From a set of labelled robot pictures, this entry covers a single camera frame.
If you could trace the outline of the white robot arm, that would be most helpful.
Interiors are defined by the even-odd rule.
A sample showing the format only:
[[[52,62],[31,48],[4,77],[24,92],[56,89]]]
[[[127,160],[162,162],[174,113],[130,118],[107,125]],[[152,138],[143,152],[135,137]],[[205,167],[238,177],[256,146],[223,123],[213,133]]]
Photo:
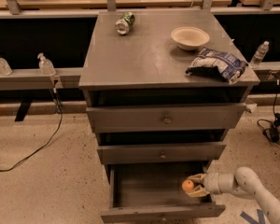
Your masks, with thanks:
[[[223,193],[238,198],[253,198],[271,224],[280,224],[280,201],[263,186],[259,176],[249,167],[239,167],[234,174],[212,172],[190,175],[181,187],[190,198]]]

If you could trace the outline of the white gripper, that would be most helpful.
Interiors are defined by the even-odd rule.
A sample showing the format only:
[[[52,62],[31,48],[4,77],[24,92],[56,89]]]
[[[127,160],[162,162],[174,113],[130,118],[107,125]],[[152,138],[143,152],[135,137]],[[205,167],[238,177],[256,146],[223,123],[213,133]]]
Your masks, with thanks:
[[[233,174],[226,173],[209,173],[190,175],[188,180],[199,185],[186,192],[190,198],[205,197],[209,192],[213,194],[232,193],[235,190],[235,179]]]

